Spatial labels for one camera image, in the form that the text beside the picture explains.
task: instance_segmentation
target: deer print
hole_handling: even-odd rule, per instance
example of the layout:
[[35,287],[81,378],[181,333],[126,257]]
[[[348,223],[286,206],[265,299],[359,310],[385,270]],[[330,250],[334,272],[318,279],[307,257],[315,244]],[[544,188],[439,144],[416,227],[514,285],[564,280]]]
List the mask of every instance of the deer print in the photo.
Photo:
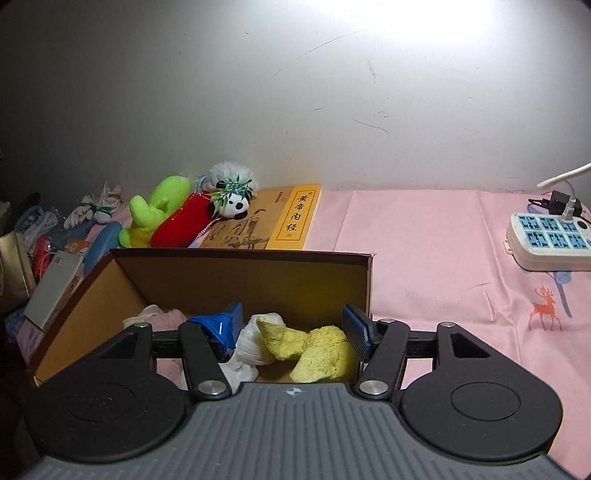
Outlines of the deer print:
[[540,297],[542,297],[546,303],[534,303],[534,310],[530,313],[530,321],[528,322],[528,328],[531,330],[531,320],[534,315],[537,313],[540,317],[540,321],[542,322],[542,328],[546,330],[546,325],[544,324],[544,315],[550,315],[552,319],[552,324],[550,325],[550,331],[554,329],[554,321],[558,322],[558,326],[560,327],[560,331],[562,332],[562,324],[560,323],[560,319],[554,315],[554,304],[556,302],[552,297],[554,297],[554,293],[552,293],[549,289],[545,287],[541,287],[540,291],[537,288],[534,288],[534,292],[536,292]]

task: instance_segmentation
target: white power strip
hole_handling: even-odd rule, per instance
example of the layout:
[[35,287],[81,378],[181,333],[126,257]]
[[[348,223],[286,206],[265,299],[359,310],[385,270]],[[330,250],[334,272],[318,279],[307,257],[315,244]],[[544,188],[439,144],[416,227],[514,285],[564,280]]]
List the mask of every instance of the white power strip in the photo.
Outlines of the white power strip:
[[505,249],[531,271],[591,271],[591,226],[560,215],[514,213],[507,228]]

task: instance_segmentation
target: plush toy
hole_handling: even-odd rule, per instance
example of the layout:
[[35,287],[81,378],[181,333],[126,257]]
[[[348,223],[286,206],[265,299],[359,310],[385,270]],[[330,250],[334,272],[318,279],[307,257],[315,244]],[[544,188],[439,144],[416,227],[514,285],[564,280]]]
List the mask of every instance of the plush toy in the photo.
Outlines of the plush toy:
[[172,176],[164,179],[146,202],[140,195],[129,201],[133,222],[119,233],[119,243],[126,248],[148,247],[154,231],[178,210],[191,193],[191,180]]
[[296,383],[318,380],[348,381],[355,374],[357,356],[338,327],[329,325],[301,332],[259,317],[263,341],[277,360],[298,360],[290,377]]
[[195,193],[156,229],[151,247],[187,247],[215,222],[224,218],[241,220],[258,192],[252,171],[223,162],[197,182]]

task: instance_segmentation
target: panda plush toy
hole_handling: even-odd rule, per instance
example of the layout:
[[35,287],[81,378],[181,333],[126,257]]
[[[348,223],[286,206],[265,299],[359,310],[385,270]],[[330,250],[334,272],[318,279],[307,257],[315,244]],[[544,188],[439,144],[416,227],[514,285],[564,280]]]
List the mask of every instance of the panda plush toy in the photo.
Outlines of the panda plush toy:
[[220,220],[242,220],[257,193],[250,168],[219,163],[199,178],[195,192],[156,229],[150,246],[187,247]]

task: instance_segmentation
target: pink tablecloth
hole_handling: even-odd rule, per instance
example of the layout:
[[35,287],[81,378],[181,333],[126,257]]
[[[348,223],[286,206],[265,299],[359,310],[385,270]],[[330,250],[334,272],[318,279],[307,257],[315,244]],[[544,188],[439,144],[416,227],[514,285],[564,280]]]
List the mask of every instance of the pink tablecloth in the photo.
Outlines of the pink tablecloth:
[[[527,196],[460,191],[324,192],[306,249],[375,254],[374,319],[415,330],[452,321],[550,384],[564,419],[550,455],[591,472],[591,273],[528,273],[504,251],[509,216]],[[553,295],[555,322],[534,303]],[[430,362],[409,362],[405,383]]]

